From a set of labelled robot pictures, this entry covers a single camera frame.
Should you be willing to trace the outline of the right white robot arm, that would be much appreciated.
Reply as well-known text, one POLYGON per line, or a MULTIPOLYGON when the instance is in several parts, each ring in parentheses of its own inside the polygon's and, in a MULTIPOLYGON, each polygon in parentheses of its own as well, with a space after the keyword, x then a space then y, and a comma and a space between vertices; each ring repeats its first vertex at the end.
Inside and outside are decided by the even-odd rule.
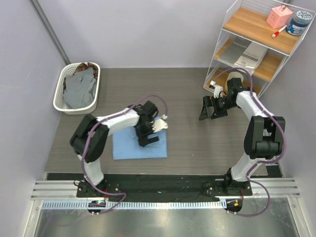
POLYGON ((281 155, 285 144, 285 119, 270 113, 253 89, 242 85, 240 78, 232 78, 228 81, 226 95, 218 92, 203 98, 199 120, 226 117, 231 108, 242 109, 249 120, 243 142, 244 153, 221 182, 225 193, 234 195, 247 188, 251 174, 260 165, 281 155))

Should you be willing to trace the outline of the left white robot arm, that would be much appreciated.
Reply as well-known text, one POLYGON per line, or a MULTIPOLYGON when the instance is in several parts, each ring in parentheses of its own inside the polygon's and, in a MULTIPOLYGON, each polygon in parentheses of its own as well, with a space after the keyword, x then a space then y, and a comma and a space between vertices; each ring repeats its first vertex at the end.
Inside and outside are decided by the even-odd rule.
POLYGON ((128 106, 122 111, 104 117, 86 115, 73 136, 70 145, 83 160, 85 182, 88 191, 94 197, 100 197, 105 191, 104 174, 101 171, 100 156, 103 153, 108 136, 128 127, 133 127, 138 145, 145 147, 159 141, 159 137, 150 137, 155 133, 154 123, 158 108, 151 101, 145 104, 128 106))

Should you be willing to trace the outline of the light blue long sleeve shirt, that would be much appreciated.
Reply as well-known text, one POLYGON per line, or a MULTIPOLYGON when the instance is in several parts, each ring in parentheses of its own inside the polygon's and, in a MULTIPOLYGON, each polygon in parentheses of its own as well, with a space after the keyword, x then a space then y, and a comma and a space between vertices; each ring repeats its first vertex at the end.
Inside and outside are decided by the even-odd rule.
POLYGON ((158 136, 159 140, 141 147, 134 126, 135 124, 113 133, 114 160, 167 158, 166 130, 149 135, 149 138, 158 136))

